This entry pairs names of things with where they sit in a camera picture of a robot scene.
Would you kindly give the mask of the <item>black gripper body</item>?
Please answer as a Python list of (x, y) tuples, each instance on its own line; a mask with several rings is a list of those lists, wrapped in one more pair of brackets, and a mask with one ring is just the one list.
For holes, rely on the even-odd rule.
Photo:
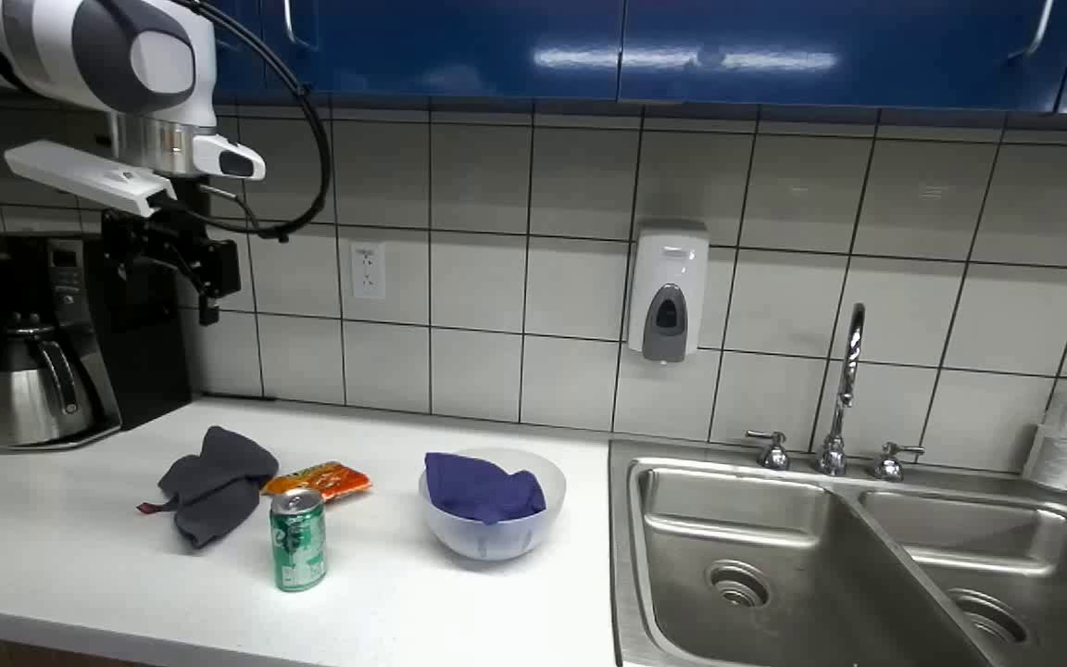
[(148, 217), (124, 210), (99, 215), (99, 242), (113, 263), (160, 263), (179, 270), (191, 290), (238, 290), (239, 263), (234, 242), (212, 242), (206, 217), (160, 194)]

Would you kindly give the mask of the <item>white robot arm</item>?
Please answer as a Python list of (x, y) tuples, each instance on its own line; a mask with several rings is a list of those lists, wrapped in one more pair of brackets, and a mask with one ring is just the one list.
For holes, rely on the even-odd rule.
[(206, 236), (183, 182), (259, 182), (266, 161), (216, 117), (216, 26), (183, 0), (0, 0), (0, 89), (99, 110), (110, 152), (27, 140), (10, 175), (103, 206), (118, 263), (162, 263), (197, 290), (201, 321), (239, 290), (238, 247)]

